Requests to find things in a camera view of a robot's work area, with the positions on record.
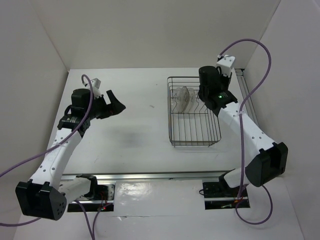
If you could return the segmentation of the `smoky glass plate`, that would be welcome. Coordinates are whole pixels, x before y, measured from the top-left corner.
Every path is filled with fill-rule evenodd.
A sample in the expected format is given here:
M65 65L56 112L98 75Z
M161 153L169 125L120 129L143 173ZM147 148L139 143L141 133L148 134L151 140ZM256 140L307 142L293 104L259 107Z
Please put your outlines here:
M186 86L183 86L181 88L181 101L182 101L182 109L181 112L179 114L184 113L184 111L186 110L186 107L189 103L189 91L188 88Z

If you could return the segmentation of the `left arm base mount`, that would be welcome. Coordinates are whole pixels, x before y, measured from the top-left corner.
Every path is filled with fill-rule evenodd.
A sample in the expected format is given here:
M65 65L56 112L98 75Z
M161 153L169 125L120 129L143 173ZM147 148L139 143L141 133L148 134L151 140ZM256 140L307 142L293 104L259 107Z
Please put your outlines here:
M84 210L89 213L113 212L116 185L114 183L101 183L93 198L80 196L77 201L82 204Z

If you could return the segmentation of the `aluminium rail front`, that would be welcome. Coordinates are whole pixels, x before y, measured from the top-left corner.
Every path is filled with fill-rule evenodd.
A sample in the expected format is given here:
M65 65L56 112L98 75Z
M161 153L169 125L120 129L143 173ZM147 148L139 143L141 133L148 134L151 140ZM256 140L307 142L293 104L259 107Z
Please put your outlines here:
M166 181L166 180L216 180L225 171L181 171L181 172L142 172L142 173L96 173L98 181Z

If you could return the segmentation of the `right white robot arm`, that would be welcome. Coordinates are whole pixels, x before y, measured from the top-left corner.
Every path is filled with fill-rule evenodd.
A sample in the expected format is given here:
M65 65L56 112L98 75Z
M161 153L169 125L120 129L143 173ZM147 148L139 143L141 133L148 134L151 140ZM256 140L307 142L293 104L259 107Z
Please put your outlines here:
M244 169L238 168L219 178L218 190L230 196L240 184L261 187L285 172L288 147L277 143L240 109L237 98L228 90L230 80L214 66L199 68L199 98L219 120L224 121L244 143L242 150L251 158Z

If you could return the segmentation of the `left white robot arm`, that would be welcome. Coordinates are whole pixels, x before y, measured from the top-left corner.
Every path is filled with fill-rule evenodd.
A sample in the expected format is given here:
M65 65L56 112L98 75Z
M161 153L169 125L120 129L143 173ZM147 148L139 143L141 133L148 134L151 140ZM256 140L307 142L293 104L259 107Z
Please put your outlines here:
M22 213L25 216L59 220L66 207L81 196L92 200L101 191L98 180L89 174L79 174L70 183L61 183L74 150L83 139L93 119L105 119L125 110L111 90L106 92L110 103L104 96L92 96L87 88L79 88L71 95L71 104L67 106L59 120L58 130L52 151L45 157L27 182L19 182L15 193Z

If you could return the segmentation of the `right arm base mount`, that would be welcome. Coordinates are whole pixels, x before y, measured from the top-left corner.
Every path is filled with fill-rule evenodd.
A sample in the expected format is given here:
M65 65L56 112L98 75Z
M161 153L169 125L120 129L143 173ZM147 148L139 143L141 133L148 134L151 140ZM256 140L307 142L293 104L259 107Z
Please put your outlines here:
M225 210L239 208L250 208L248 192L244 190L241 197L238 198L240 187L231 188L224 180L222 174L216 181L205 181L202 183L202 189L198 193L204 197L205 210Z

